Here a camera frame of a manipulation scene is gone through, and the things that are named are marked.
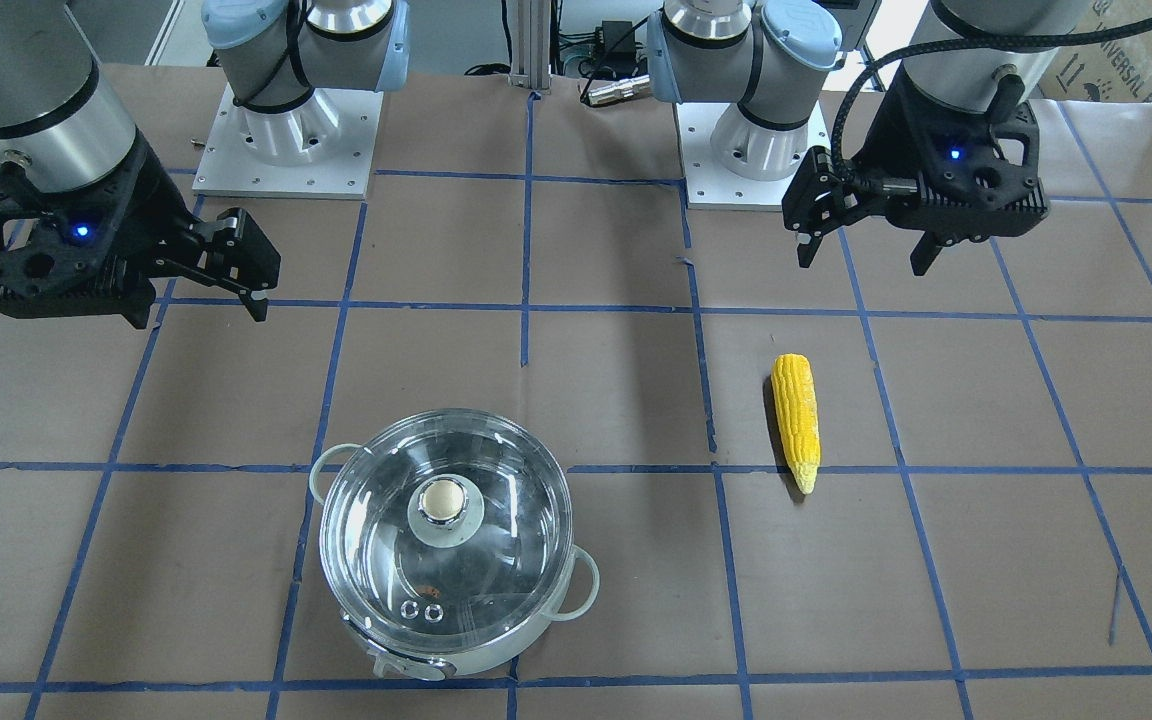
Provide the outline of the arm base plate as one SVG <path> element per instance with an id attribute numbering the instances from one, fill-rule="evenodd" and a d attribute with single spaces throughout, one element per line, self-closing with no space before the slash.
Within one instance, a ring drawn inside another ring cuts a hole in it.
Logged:
<path id="1" fill-rule="evenodd" d="M 385 94 L 319 88 L 300 108 L 238 108 L 225 88 L 192 184 L 233 199 L 365 200 Z"/>
<path id="2" fill-rule="evenodd" d="M 694 209 L 780 211 L 806 150 L 828 145 L 818 104 L 805 123 L 788 131 L 756 124 L 735 103 L 679 104 L 675 115 Z"/>

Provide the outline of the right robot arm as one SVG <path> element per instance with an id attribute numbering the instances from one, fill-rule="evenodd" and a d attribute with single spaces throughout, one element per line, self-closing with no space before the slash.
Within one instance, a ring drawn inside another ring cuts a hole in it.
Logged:
<path id="1" fill-rule="evenodd" d="M 410 68 L 406 1 L 206 1 L 227 77 L 196 190 L 364 195 L 384 94 Z M 118 314 L 157 278 L 268 314 L 282 258 L 244 209 L 188 209 L 61 1 L 0 1 L 0 314 Z"/>

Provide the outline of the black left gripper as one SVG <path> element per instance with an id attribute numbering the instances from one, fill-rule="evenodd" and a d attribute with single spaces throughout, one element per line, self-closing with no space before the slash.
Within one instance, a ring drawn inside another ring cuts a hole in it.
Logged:
<path id="1" fill-rule="evenodd" d="M 809 147 L 782 197 L 797 264 L 809 268 L 824 237 L 867 213 L 924 232 L 911 272 L 924 276 L 948 236 L 1018 237 L 1049 214 L 1039 179 L 1041 132 L 1018 74 L 986 82 L 986 109 L 952 109 L 899 70 L 867 138 L 849 165 Z"/>

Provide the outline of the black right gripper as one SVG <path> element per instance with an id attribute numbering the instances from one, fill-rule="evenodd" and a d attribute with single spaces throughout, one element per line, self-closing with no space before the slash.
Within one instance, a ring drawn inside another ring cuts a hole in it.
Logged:
<path id="1" fill-rule="evenodd" d="M 17 160 L 0 162 L 0 314 L 123 316 L 147 328 L 154 276 L 185 278 L 268 319 L 282 255 L 244 209 L 198 219 L 145 135 L 104 179 L 45 194 Z"/>

